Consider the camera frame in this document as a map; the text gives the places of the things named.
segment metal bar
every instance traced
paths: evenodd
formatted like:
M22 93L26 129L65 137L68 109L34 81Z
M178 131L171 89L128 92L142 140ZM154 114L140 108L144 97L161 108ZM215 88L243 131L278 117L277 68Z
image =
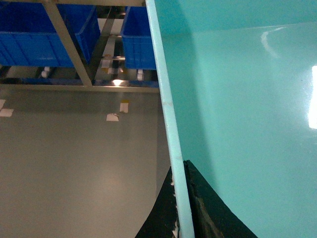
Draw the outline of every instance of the metal bar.
M14 2L39 2L58 4L83 4L100 6L145 6L144 0L6 0Z
M125 61L125 57L124 56L104 56L103 57L104 60L116 60L116 61Z
M115 11L116 7L112 7L107 15L105 25L101 31L101 35L98 39L98 42L96 44L95 50L91 56L90 64L89 64L89 69L92 72L92 79L95 78L100 61L103 57L103 52L106 47L106 44L108 42L110 32L114 23L114 18L115 18Z
M150 87L115 87L115 86L71 86L71 85L29 85L0 84L0 89L14 90L48 90L48 91L89 91L89 92L127 92L127 93L159 93L158 88Z
M74 64L75 69L85 86L92 86L91 77L89 74L89 69L85 60L82 60L83 57L80 56L81 50L79 47L75 47L74 42L69 35L67 27L59 13L59 10L55 3L45 2L43 6L61 40L63 43L72 63Z

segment white tag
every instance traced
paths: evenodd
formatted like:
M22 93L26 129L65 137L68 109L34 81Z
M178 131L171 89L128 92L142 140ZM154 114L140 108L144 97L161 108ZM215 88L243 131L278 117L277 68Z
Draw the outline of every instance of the white tag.
M128 113L129 111L129 104L128 103L121 103L120 104L120 112L121 113Z
M13 109L1 109L0 117L9 118L12 116L12 113L13 113Z
M0 110L3 108L5 99L0 99Z
M107 115L107 121L119 121L119 116L116 113L109 113Z

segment glossy surface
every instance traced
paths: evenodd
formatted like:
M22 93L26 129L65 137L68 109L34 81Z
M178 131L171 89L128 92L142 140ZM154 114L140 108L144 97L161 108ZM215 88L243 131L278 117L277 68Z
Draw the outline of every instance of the glossy surface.
M211 13L217 1L200 2ZM317 234L317 23L307 23L317 16L314 2L300 2L240 9L231 19L244 12L245 27L228 27L212 14L207 24L189 1L171 1L183 24L169 26L167 1L156 1L183 159L262 238ZM223 6L222 23L232 10Z

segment metal shelf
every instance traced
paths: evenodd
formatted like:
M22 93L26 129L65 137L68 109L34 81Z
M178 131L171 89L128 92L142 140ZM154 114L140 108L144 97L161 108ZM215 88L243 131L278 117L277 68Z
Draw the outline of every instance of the metal shelf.
M31 89L31 90L68 90L68 91L108 91L108 92L147 92L158 93L159 87L157 83L156 71L134 70L130 75L134 78L123 80L118 78L100 77L96 80L101 60L115 60L117 62L124 61L124 57L113 56L104 57L103 52L109 38L117 38L120 36L111 35L111 29L114 20L121 18L123 13L119 7L109 7L104 13L106 18L105 25L102 29L101 36L93 52L90 64L87 64L78 43L72 37L58 11L56 4L92 4L92 5L116 5L116 6L142 6L143 0L9 0L15 2L40 2L43 4L61 42L63 43L74 68L52 68L48 78L42 78L41 72L43 67L23 67L23 66L3 66L0 68L0 88L9 89ZM32 76L14 76L12 72L21 71L31 72Z

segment storage rack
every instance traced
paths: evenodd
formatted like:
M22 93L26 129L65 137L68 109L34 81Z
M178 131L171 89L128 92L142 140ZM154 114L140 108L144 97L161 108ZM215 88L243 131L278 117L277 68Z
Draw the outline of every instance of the storage rack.
M69 79L48 79L42 80L43 83L37 82L40 78L42 68L34 69L35 77L32 79L24 77L9 77L8 72L10 66L1 66L0 68L0 89L31 89L31 90L67 90L67 91L108 91L108 92L145 92L158 93L159 88L153 86L151 81L138 81L137 78L149 75L147 78L152 80L156 78L156 73L146 72L146 70L136 71L135 80L123 81L120 85L115 85L113 80L104 80L96 82L95 76L103 58L103 50L107 41L111 37L120 38L120 36L111 35L114 20L122 16L122 12L118 6L145 6L144 0L6 0L10 2L37 2L41 3L48 14L52 25L54 26L61 42L63 43L73 65L72 68L54 68L59 70L59 75L67 75L67 71L73 70L76 77L73 80ZM105 15L106 22L102 29L101 36L98 39L97 45L92 55L91 62L87 64L80 47L76 47L77 42L73 42L70 33L59 13L56 4L86 4L108 6L108 11ZM111 60L124 60L122 56L112 57Z

